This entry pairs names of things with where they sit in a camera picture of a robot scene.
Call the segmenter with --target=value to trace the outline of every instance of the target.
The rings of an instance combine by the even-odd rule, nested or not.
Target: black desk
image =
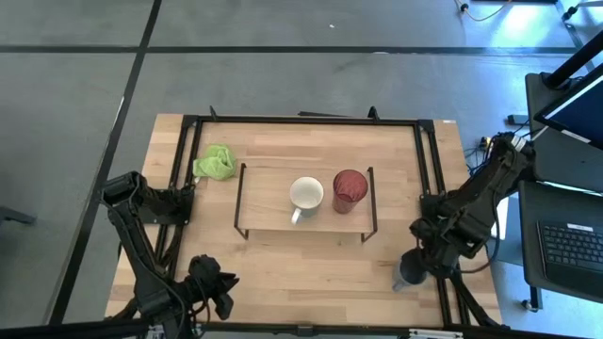
[[[564,91],[548,89],[540,74],[526,75],[526,94],[530,130],[545,126],[534,121],[538,112],[563,95]],[[538,180],[586,190],[603,192],[603,151],[547,128],[534,140],[536,164],[534,172]]]
[[[533,119],[541,109],[563,96],[564,91],[548,89],[540,74],[531,73],[526,75],[526,94],[532,138],[537,136],[534,140],[537,180],[603,192],[603,151],[559,131],[543,130],[545,126]],[[524,306],[534,312],[542,309],[540,288],[603,302],[603,299],[559,286],[545,278],[535,227],[539,219],[603,226],[603,198],[544,184],[521,183],[519,204],[524,278],[530,285],[530,300],[524,300]]]
[[[603,302],[603,299],[559,286],[545,278],[536,231],[538,220],[571,221],[582,225],[603,226],[601,217],[603,197],[530,182],[519,184],[519,197],[526,283],[568,296]]]

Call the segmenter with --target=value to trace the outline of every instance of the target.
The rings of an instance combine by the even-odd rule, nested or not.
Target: wooden table
[[[142,169],[154,188],[168,185],[181,121],[181,115],[160,114],[156,118]],[[435,132],[446,187],[453,189],[467,179],[457,125],[455,121],[435,121]],[[442,326],[434,278],[399,293],[391,290],[393,265],[416,244],[409,226],[419,217],[422,190],[412,128],[205,122],[199,156],[211,143],[228,144],[239,164],[245,162],[250,168],[373,167],[375,173],[379,231],[365,244],[358,234],[282,230],[252,230],[246,241],[233,227],[238,173],[225,182],[202,179],[196,186],[176,279],[182,280],[190,258],[202,253],[215,257],[223,271],[236,273],[240,282],[231,292],[235,307],[227,321]],[[427,136],[424,144],[435,192]],[[189,149],[185,148],[184,159]],[[180,175],[184,177],[185,169]],[[157,225],[146,226],[152,244],[157,229]],[[474,268],[486,260],[483,250],[474,260],[462,258],[461,265]],[[122,255],[107,315],[116,314],[133,297],[134,282],[132,269]],[[465,275],[464,282],[486,312],[501,321],[490,270]],[[453,291],[448,283],[452,318],[458,323]]]

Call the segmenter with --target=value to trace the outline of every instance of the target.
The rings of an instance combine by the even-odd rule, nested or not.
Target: red glass
[[[333,209],[346,214],[367,195],[367,178],[354,169],[342,170],[333,179],[333,192]]]

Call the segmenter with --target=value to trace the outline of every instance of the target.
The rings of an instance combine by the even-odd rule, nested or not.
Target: green towel
[[[225,180],[236,172],[236,159],[226,145],[209,145],[205,156],[195,159],[192,173],[196,177],[208,176],[214,180]]]

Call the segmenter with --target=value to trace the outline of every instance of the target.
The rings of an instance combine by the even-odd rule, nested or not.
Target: wooden shelf
[[[348,214],[342,215],[332,207],[333,179],[341,170],[348,169],[292,169],[247,167],[241,188],[238,228],[241,230],[334,232],[368,234],[373,231],[371,195],[356,204]],[[364,173],[367,169],[353,169]],[[310,176],[324,187],[324,198],[315,215],[291,223],[295,207],[289,199],[293,182]]]

